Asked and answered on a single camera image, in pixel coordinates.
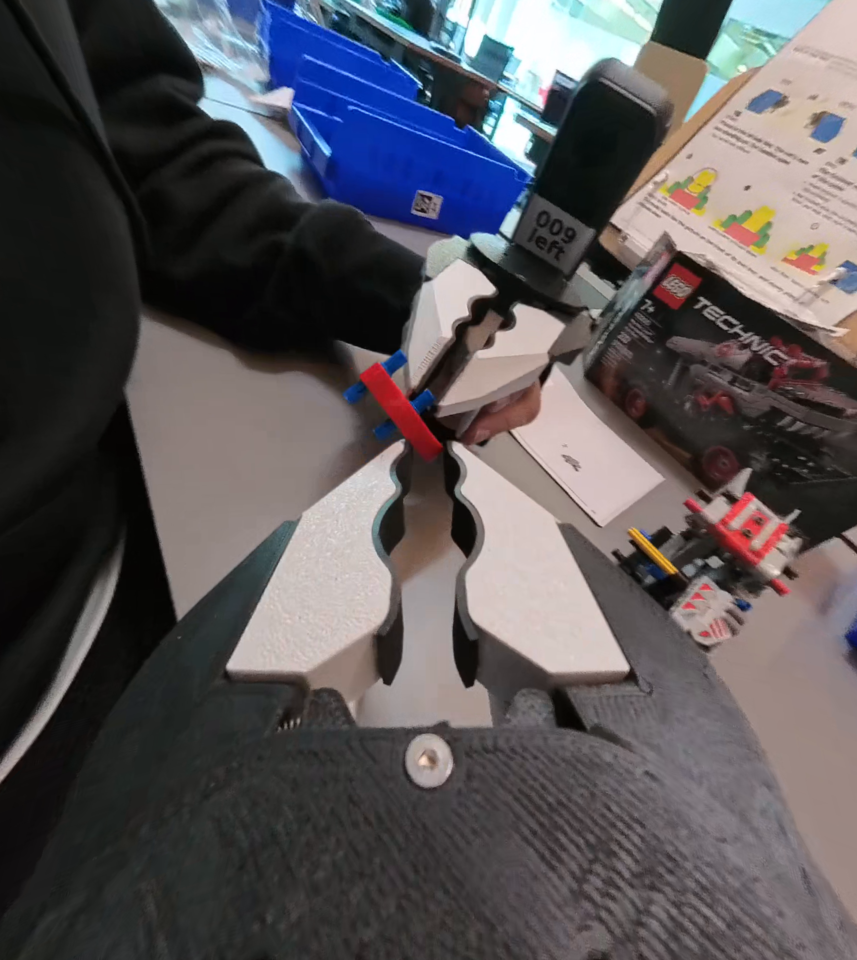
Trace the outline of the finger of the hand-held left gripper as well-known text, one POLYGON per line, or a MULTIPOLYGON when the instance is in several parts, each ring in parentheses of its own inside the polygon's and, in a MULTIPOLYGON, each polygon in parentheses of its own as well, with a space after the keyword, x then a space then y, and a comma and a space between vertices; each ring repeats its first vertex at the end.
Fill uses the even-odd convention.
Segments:
POLYGON ((568 363, 589 344, 594 309, 559 318, 542 309, 514 309, 512 326, 470 354, 451 384, 435 394, 435 419, 461 435, 484 407, 542 381, 557 362, 568 363))
POLYGON ((448 392, 506 323, 498 289, 477 266, 458 258, 417 294, 402 350, 408 392, 448 392))

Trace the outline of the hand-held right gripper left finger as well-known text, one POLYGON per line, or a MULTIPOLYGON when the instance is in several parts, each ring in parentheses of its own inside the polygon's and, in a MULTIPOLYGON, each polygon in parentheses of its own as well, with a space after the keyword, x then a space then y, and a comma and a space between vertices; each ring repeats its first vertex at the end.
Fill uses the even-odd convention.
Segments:
POLYGON ((409 446, 397 441, 298 519, 227 662, 230 678, 390 685, 402 661, 409 446))

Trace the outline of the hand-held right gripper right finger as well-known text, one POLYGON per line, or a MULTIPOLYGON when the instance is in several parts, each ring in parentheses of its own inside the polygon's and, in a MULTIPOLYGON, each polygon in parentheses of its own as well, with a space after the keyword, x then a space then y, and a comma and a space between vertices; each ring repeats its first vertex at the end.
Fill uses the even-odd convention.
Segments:
POLYGON ((629 661, 564 526, 459 442, 445 451, 456 575, 452 643, 462 684, 559 690, 623 681, 629 661))

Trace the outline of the red toy beam blue pins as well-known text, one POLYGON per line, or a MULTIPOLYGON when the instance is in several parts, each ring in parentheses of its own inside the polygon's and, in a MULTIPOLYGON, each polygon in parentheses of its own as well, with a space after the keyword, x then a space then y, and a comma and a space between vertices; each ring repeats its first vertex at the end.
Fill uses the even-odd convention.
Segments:
POLYGON ((436 400, 430 390, 411 397, 395 382, 394 375, 408 362, 407 354, 397 350, 385 360, 364 369, 342 396, 350 405, 370 397, 385 415, 384 421, 374 428, 374 436, 387 441, 398 435, 422 461, 433 462, 442 453, 443 444, 427 425, 424 415, 432 412, 436 400))

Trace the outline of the grey red toy brick vehicle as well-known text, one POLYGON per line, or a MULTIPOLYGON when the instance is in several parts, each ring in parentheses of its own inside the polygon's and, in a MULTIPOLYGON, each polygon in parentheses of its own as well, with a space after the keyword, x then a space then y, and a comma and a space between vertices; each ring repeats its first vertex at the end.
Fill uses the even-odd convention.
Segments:
POLYGON ((616 565, 705 650, 737 636, 765 591, 790 594, 805 548, 795 524, 799 511, 772 510, 749 489, 751 474, 747 467, 716 492, 686 499, 679 531, 630 528, 628 551, 612 552, 616 565))

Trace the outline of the person's left forearm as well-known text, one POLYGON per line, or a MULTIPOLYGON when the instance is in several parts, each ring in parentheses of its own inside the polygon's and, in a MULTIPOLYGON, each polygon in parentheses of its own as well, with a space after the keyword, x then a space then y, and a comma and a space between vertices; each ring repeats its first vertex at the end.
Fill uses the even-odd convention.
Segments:
POLYGON ((401 346, 423 258, 361 212, 305 199, 242 128, 196 104, 110 133, 146 228, 147 306, 251 351, 401 346))

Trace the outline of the grey desk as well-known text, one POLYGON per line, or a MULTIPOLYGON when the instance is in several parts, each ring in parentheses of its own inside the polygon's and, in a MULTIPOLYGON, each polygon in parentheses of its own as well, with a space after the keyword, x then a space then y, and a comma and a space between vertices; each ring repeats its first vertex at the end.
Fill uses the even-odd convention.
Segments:
MULTIPOLYGON (((341 391, 374 353, 334 360, 238 353, 162 314, 142 323, 127 399, 173 605, 181 618, 280 523, 374 456, 367 408, 341 391)), ((361 701, 376 727, 490 726, 486 691, 452 658, 461 553, 441 467, 417 462, 393 558, 405 616, 398 677, 361 701)), ((857 532, 797 565, 792 593, 758 600, 711 654, 777 777, 806 846, 857 923, 857 532)))

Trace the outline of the person's left hand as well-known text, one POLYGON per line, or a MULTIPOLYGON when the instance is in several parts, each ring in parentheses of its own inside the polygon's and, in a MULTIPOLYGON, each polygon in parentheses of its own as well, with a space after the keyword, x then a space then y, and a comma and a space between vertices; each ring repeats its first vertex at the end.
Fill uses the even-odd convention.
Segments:
POLYGON ((483 407, 460 435, 465 446, 478 446, 493 437, 531 424, 542 405, 542 386, 535 381, 483 407))

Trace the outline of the plywood and black panel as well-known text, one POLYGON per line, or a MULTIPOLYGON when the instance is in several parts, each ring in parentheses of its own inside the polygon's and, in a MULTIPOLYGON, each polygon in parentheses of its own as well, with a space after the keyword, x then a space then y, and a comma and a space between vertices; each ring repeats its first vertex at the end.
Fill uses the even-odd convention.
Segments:
POLYGON ((670 134, 685 122, 708 75, 708 56, 731 5, 731 1, 661 2, 651 35, 638 52, 635 68, 658 84, 672 102, 670 134))

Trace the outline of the white instruction booklet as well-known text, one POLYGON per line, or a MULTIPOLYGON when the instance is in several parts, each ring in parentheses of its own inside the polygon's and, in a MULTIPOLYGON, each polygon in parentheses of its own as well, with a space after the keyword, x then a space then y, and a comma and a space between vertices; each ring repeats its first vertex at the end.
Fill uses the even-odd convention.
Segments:
POLYGON ((542 386, 537 418, 511 433, 599 527, 664 482, 657 469, 589 409, 558 366, 542 386))

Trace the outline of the blue storage bin white tag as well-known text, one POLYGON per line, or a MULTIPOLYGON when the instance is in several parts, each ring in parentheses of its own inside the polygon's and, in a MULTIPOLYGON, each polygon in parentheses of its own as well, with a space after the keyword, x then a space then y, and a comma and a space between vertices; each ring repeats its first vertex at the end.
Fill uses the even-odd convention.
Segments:
POLYGON ((494 234, 531 175, 470 126, 351 75, 303 72, 289 113, 324 196, 439 234, 494 234))

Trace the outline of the black toy set box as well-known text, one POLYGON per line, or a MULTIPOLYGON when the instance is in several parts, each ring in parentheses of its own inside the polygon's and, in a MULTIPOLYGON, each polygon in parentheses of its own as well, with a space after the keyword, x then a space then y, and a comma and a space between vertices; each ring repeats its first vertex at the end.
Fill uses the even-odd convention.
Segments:
POLYGON ((663 233, 602 310, 584 375, 707 491, 748 489, 808 546, 857 526, 857 366, 663 233))

